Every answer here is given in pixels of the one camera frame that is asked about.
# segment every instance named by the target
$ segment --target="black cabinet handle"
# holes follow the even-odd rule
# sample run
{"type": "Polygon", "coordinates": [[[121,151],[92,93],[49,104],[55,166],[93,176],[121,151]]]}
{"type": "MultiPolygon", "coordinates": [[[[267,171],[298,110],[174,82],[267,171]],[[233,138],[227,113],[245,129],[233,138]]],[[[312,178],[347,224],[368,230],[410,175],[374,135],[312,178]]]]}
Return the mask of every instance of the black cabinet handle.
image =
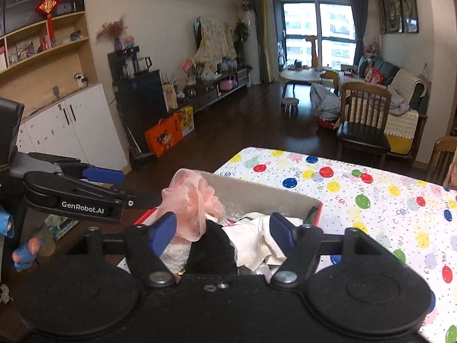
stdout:
{"type": "Polygon", "coordinates": [[[67,124],[70,124],[70,121],[68,121],[67,112],[65,111],[65,108],[63,109],[63,114],[65,115],[65,118],[67,119],[67,124]]]}
{"type": "Polygon", "coordinates": [[[70,109],[71,109],[71,114],[73,115],[73,118],[74,118],[75,121],[76,121],[75,113],[73,112],[73,107],[71,106],[71,104],[70,104],[70,109]]]}

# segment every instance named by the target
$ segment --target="bolt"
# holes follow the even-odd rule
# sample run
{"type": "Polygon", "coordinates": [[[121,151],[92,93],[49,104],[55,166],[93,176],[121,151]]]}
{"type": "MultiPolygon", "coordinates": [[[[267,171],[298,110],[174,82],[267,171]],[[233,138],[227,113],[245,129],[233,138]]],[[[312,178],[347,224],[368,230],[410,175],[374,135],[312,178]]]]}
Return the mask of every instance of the bolt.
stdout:
{"type": "Polygon", "coordinates": [[[298,279],[295,272],[291,271],[280,271],[275,274],[275,280],[281,284],[291,284],[298,279]]]}
{"type": "Polygon", "coordinates": [[[173,275],[165,271],[153,272],[149,275],[149,280],[154,284],[163,285],[170,282],[173,279],[173,275]]]}
{"type": "Polygon", "coordinates": [[[209,291],[210,293],[214,293],[218,288],[214,285],[205,285],[203,289],[209,291]]]}

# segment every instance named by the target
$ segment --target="black chair seat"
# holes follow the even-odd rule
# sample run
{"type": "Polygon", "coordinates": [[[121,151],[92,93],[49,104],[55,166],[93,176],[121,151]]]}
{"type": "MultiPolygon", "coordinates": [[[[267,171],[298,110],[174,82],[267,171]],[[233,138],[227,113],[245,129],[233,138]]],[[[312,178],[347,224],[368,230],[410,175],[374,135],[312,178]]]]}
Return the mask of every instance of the black chair seat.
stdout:
{"type": "Polygon", "coordinates": [[[339,139],[390,152],[390,143],[382,130],[356,122],[344,122],[337,131],[339,139]]]}

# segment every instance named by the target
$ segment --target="dark floor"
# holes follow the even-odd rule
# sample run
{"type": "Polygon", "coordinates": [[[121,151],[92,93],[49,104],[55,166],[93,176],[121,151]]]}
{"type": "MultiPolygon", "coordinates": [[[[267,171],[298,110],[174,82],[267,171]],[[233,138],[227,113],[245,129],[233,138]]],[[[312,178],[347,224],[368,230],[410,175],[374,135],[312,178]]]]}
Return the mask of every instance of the dark floor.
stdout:
{"type": "MultiPolygon", "coordinates": [[[[160,193],[168,187],[171,178],[179,168],[190,168],[213,172],[232,156],[246,147],[263,147],[285,151],[335,158],[336,136],[331,130],[318,128],[311,120],[308,86],[297,86],[295,95],[300,100],[298,117],[286,117],[280,108],[282,90],[279,84],[254,86],[239,90],[214,104],[209,112],[195,115],[195,131],[168,151],[159,160],[141,170],[127,175],[122,188],[150,190],[160,193]]],[[[292,87],[288,88],[292,96],[292,87]]],[[[371,165],[372,156],[360,152],[345,151],[347,162],[371,165]]],[[[408,167],[403,161],[388,158],[386,170],[424,178],[424,172],[408,167]]],[[[127,210],[118,226],[101,224],[104,232],[117,232],[135,221],[141,212],[127,210]]],[[[58,249],[74,241],[88,222],[81,222],[58,242],[58,249]]],[[[122,257],[111,257],[111,262],[119,262],[122,257]]],[[[33,270],[18,274],[11,283],[11,295],[17,286],[33,270]]],[[[0,335],[18,340],[25,329],[15,310],[14,303],[0,305],[0,335]]]]}

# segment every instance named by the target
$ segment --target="round stool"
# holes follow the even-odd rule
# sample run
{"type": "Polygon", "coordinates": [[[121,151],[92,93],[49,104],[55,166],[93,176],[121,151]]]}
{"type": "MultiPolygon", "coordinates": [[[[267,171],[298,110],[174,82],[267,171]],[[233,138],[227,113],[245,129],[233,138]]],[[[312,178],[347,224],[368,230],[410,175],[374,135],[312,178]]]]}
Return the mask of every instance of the round stool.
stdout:
{"type": "Polygon", "coordinates": [[[282,111],[288,115],[289,112],[291,115],[295,112],[298,114],[298,99],[296,98],[282,98],[281,100],[281,108],[282,111]]]}

